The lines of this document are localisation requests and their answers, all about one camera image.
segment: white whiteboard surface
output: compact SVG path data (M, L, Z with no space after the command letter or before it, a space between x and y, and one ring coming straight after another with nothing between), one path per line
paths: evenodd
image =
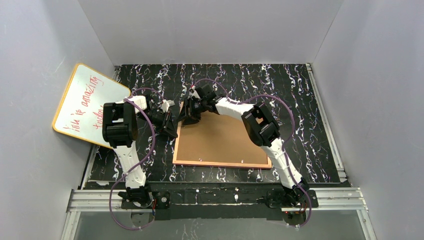
M128 87L79 63L75 66L53 121L53 129L106 148L103 140L103 104L122 101Z

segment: gray wall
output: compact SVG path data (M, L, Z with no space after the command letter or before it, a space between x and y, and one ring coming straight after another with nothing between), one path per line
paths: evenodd
M56 240L89 144L52 121L76 63L114 67L77 0L0 3L0 239Z
M309 63L343 0L79 0L114 65Z
M313 63L379 239L423 239L424 2L346 0Z

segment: brown board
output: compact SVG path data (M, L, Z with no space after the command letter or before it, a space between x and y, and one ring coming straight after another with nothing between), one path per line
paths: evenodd
M173 164L270 169L271 160L248 136L243 122L203 112L200 122L178 123Z

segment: marble tabletop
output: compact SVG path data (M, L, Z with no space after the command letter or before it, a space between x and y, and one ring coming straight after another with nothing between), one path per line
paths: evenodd
M339 183L328 136L315 98L305 64L143 64L122 65L117 70L117 81L135 90L154 88L167 100L179 103L188 88L199 79L220 82L232 99L246 100L259 94L280 97L291 108L295 119L295 133L286 147L294 166L310 183ZM219 86L213 86L223 93ZM152 94L156 102L159 98ZM281 104L269 101L281 137L290 133L289 115ZM177 106L171 107L174 118ZM152 144L151 133L143 120L138 120L137 152L142 159ZM150 182L191 183L275 183L277 171L257 168L183 166L172 164L175 140L156 136L153 155L143 163ZM91 168L89 181L115 182L122 168L113 150L99 147Z

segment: purple cable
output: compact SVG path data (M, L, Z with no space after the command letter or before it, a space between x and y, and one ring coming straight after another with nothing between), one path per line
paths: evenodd
M154 92L157 92L156 90L151 89L151 88L147 88L147 87L142 87L142 88L139 88L139 89L137 89L135 91L138 91L138 90L141 90L141 89L153 90ZM140 166L142 163L144 163L146 161L146 159L150 155L152 155L153 149L155 148L156 136L155 136L155 129L153 128L152 122L150 121L149 117L147 117L147 115L145 114L145 112L139 106L137 106L134 102L128 100L127 98L125 98L124 101L127 102L127 103L129 103L129 104L131 104L131 105L133 105L136 109L138 109L140 111L140 113L143 115L144 119L147 121L147 124L148 124L148 126L150 127L150 130L151 130L151 147L150 147L150 150L148 151L147 155L139 163L137 163L134 166L132 166L128 170L128 172L125 172L123 174L123 176L120 179L118 179L118 181L116 181L112 185L112 188L110 189L110 194L109 194L109 212L110 212L110 215L112 216L113 220L115 221L115 223L118 224L118 226L120 226L121 228L126 229L126 230L136 231L136 230L140 230L140 229L143 229L143 228L146 228L146 227L150 226L153 223L153 221L155 220L155 217L153 217L153 220L151 222L147 223L144 226L127 227L127 226L123 225L122 223L120 223L118 221L118 219L114 215L114 212L112 211L112 194L113 194L113 191L114 191L115 187L118 185L118 183L122 182L125 179L125 177L127 176L128 173L130 173L136 167Z
M162 96L161 93L158 90L155 90L155 89L150 88L150 87L140 87L140 88L137 88L136 90L132 91L131 95L134 96L136 92L142 91L142 90L150 90L150 91L156 93L157 95L159 95L159 98L161 100L164 99L164 96Z
M285 107L285 109L287 110L287 112L288 112L288 114L290 115L290 121L291 121L291 133L290 133L290 135L287 137L287 139L282 143L282 146L281 146L281 150L283 150L284 151L284 157L285 157L285 164L287 164L287 166L288 166L288 173L290 174L290 177L291 177L291 179L293 180L293 182L296 184L296 186L303 192L303 194L305 194L305 196L306 196L306 199L307 199L307 201L308 201L308 205L309 205L309 214L307 215L307 218L306 218L306 220L305 220L305 222L304 223L302 223L302 224L300 224L299 226L300 227L302 227L302 226L304 226L308 221L309 221L309 219L311 218L311 215L312 215L312 201L311 201L311 198L309 197L309 194L303 189L303 187L295 180L295 176L293 176L293 173L292 173L292 170L290 169L290 164L289 164L289 156L287 155L287 152L286 152L286 144L293 138L293 135L295 134L295 117L293 116L293 112L292 112L292 110L290 110L290 108L289 108L289 106L287 106L287 104L283 101L283 100L281 100L279 97L276 97L276 96L272 96L272 95L268 95L268 94L260 94L260 95L256 95L256 96L253 96L253 97L251 97L251 98L249 98L249 99L247 99L247 100L245 100L245 101L241 101L241 102L238 102L238 101L233 101L233 100L231 100L230 98L229 98L229 96L228 96L228 92L227 92L227 90L219 83L219 82L217 82L217 81L215 81L215 80L212 80L212 79L209 79L209 78L202 78L202 79L200 79L200 80L197 80L194 84L193 84L193 86L195 86L198 82L200 82L200 81L202 81L202 80L207 80L207 81L210 81L210 82L213 82L213 83L216 83L217 85L219 85L223 90L224 90L224 92L225 92L225 96L226 96L226 98L227 98L227 100L230 102L230 103L232 103L232 104L236 104L236 105L238 105L238 104L246 104L246 103L248 103L248 102L250 102L250 101L252 101L252 100L254 100L254 99L257 99L257 98L262 98L262 97L264 97L264 98L271 98L271 99L274 99L274 100L276 100L276 101L278 101L278 102L280 102L284 107Z

